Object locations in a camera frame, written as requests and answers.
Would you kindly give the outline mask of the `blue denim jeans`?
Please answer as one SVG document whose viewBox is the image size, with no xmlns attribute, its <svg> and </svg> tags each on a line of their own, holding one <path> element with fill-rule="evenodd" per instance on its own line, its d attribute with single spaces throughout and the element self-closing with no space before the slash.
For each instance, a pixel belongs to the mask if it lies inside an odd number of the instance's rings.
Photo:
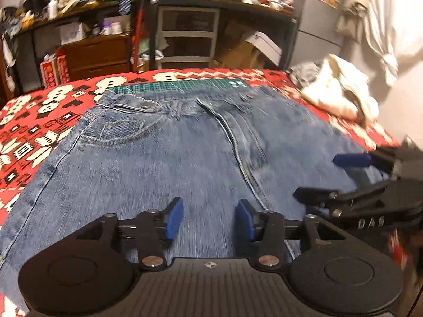
<svg viewBox="0 0 423 317">
<path fill-rule="evenodd" d="M 242 198 L 300 220 L 300 187 L 350 192 L 374 167 L 344 170 L 361 147 L 277 90 L 198 87 L 127 95 L 106 91 L 39 166 L 1 229 L 1 291 L 19 308 L 18 274 L 33 255 L 106 213 L 133 218 L 184 202 L 167 258 L 230 257 Z"/>
</svg>

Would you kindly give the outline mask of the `cream white garment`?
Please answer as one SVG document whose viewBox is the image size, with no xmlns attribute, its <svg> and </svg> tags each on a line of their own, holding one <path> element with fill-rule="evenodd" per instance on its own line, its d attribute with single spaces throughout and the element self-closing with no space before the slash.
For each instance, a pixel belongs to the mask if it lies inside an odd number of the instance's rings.
<svg viewBox="0 0 423 317">
<path fill-rule="evenodd" d="M 369 92 L 369 77 L 334 54 L 323 59 L 315 80 L 301 89 L 301 96 L 321 110 L 365 127 L 379 116 L 378 102 Z"/>
</svg>

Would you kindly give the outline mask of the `grey crumpled garment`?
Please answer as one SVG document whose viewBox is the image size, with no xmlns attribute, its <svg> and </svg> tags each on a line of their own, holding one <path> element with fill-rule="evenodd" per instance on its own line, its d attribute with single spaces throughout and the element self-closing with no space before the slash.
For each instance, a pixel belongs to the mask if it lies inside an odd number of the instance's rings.
<svg viewBox="0 0 423 317">
<path fill-rule="evenodd" d="M 315 82 L 322 67 L 322 61 L 312 62 L 305 61 L 291 66 L 286 74 L 290 81 L 299 89 L 307 87 Z"/>
</svg>

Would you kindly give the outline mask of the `white tied curtain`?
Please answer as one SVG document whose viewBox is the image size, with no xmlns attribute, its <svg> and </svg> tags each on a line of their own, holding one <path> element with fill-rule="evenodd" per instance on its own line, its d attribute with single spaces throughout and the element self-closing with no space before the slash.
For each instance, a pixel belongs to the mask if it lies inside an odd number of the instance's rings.
<svg viewBox="0 0 423 317">
<path fill-rule="evenodd" d="M 401 67 L 422 58 L 422 0 L 369 0 L 364 30 L 391 87 Z"/>
</svg>

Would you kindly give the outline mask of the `green cutting mat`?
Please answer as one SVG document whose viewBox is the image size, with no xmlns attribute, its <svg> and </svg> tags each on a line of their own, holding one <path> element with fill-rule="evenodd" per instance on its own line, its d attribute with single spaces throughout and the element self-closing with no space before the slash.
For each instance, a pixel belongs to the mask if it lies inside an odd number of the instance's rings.
<svg viewBox="0 0 423 317">
<path fill-rule="evenodd" d="M 145 92 L 189 92 L 198 88 L 213 90 L 230 90 L 250 88 L 244 80 L 240 79 L 212 79 L 212 80 L 177 80 L 167 82 L 137 83 L 110 87 L 108 90 L 116 94 L 136 94 Z"/>
</svg>

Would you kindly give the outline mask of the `red patterned bed cover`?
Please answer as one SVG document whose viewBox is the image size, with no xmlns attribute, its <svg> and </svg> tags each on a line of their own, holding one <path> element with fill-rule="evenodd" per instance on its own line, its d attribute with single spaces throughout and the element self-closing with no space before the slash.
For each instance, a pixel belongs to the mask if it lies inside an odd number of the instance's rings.
<svg viewBox="0 0 423 317">
<path fill-rule="evenodd" d="M 332 117 L 300 98 L 284 72 L 258 69 L 172 69 L 143 74 L 116 74 L 78 80 L 53 89 L 33 92 L 8 102 L 1 110 L 1 229 L 11 210 L 41 163 L 70 133 L 79 119 L 93 108 L 110 87 L 177 80 L 240 79 L 250 88 L 277 90 L 331 127 L 352 139 L 361 150 L 393 145 L 394 139 L 380 124 L 362 128 L 355 122 Z M 1 315 L 24 316 L 1 291 Z"/>
</svg>

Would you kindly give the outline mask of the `white open shoe box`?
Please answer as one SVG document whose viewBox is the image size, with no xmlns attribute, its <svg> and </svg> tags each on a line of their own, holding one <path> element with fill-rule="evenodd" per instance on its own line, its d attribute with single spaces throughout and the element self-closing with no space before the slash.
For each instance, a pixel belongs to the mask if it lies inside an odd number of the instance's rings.
<svg viewBox="0 0 423 317">
<path fill-rule="evenodd" d="M 244 33 L 242 39 L 259 50 L 275 66 L 279 66 L 282 49 L 265 33 L 260 31 L 248 31 Z"/>
</svg>

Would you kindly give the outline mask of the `grey refrigerator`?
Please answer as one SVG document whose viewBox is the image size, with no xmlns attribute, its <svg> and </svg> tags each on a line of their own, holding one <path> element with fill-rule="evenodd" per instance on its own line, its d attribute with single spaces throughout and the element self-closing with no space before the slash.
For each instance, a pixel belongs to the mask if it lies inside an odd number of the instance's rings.
<svg viewBox="0 0 423 317">
<path fill-rule="evenodd" d="M 287 67 L 339 55 L 344 37 L 335 27 L 343 0 L 293 0 L 295 34 L 287 53 Z"/>
</svg>

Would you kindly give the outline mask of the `brown wooden drawer cabinet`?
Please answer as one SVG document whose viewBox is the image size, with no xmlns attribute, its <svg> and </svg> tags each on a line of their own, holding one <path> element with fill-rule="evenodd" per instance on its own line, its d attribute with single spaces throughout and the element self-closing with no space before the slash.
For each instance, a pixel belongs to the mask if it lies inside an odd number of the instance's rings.
<svg viewBox="0 0 423 317">
<path fill-rule="evenodd" d="M 61 46 L 71 81 L 131 71 L 130 35 L 86 38 Z"/>
</svg>

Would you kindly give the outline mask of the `right red white carton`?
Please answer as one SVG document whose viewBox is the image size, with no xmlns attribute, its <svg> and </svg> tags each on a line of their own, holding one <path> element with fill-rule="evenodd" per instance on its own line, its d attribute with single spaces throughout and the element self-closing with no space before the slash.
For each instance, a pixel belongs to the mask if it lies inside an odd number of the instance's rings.
<svg viewBox="0 0 423 317">
<path fill-rule="evenodd" d="M 65 51 L 63 49 L 58 49 L 56 51 L 56 63 L 57 70 L 59 73 L 59 80 L 61 84 L 70 82 L 70 73 L 67 65 L 67 60 L 65 56 Z"/>
</svg>

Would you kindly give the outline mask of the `red white carton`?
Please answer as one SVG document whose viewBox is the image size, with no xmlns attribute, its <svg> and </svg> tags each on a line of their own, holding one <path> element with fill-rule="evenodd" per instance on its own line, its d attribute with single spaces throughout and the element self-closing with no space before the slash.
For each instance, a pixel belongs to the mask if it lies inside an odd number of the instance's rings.
<svg viewBox="0 0 423 317">
<path fill-rule="evenodd" d="M 54 54 L 47 54 L 39 65 L 42 82 L 45 89 L 54 88 L 60 84 L 57 61 Z"/>
<path fill-rule="evenodd" d="M 63 49 L 58 49 L 56 51 L 56 63 L 57 70 L 59 73 L 59 80 L 61 84 L 70 82 L 70 73 L 67 65 L 67 60 L 65 56 L 65 51 Z"/>
</svg>

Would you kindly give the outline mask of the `left red white carton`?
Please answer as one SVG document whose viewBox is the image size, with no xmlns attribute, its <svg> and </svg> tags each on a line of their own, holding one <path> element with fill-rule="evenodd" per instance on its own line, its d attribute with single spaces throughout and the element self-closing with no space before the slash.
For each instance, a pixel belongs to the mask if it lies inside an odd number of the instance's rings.
<svg viewBox="0 0 423 317">
<path fill-rule="evenodd" d="M 47 54 L 39 65 L 42 82 L 45 89 L 54 88 L 60 84 L 57 61 L 54 54 Z"/>
</svg>

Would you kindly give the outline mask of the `white plastic drawer unit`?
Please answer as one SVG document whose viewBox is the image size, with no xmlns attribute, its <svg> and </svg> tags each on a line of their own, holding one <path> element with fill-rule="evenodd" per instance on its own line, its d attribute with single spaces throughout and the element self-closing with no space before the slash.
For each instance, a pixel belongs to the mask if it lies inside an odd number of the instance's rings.
<svg viewBox="0 0 423 317">
<path fill-rule="evenodd" d="M 157 49 L 159 69 L 208 68 L 214 60 L 220 10 L 199 7 L 160 7 Z"/>
</svg>

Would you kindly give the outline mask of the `white cardboard box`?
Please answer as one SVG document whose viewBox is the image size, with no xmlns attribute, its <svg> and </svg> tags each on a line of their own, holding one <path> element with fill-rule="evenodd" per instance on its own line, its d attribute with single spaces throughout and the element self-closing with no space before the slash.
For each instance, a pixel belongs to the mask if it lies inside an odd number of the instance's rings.
<svg viewBox="0 0 423 317">
<path fill-rule="evenodd" d="M 61 45 L 81 41 L 86 38 L 84 24 L 79 22 L 73 22 L 70 24 L 64 24 L 62 26 L 59 26 L 59 35 Z"/>
</svg>

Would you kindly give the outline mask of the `black metal desk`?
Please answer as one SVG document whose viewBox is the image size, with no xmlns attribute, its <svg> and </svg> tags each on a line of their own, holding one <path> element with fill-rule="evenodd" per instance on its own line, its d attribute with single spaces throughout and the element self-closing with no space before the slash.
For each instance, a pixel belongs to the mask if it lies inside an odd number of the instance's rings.
<svg viewBox="0 0 423 317">
<path fill-rule="evenodd" d="M 217 44 L 213 64 L 220 60 L 248 31 L 265 33 L 282 49 L 279 66 L 267 60 L 265 67 L 272 69 L 287 68 L 287 53 L 292 45 L 291 36 L 295 34 L 295 17 L 291 11 L 278 11 L 263 5 L 246 4 L 230 0 L 148 0 L 147 16 L 150 31 L 150 47 L 157 46 L 156 32 L 158 9 L 160 7 L 199 7 L 220 10 Z"/>
</svg>

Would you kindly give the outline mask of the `white pump bottle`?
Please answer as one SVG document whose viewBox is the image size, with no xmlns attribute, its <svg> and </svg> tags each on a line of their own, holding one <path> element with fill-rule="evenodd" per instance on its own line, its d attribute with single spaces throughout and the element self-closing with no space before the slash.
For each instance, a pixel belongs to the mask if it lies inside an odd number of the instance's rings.
<svg viewBox="0 0 423 317">
<path fill-rule="evenodd" d="M 48 20 L 55 19 L 58 14 L 58 0 L 50 0 L 47 4 L 47 18 Z"/>
</svg>

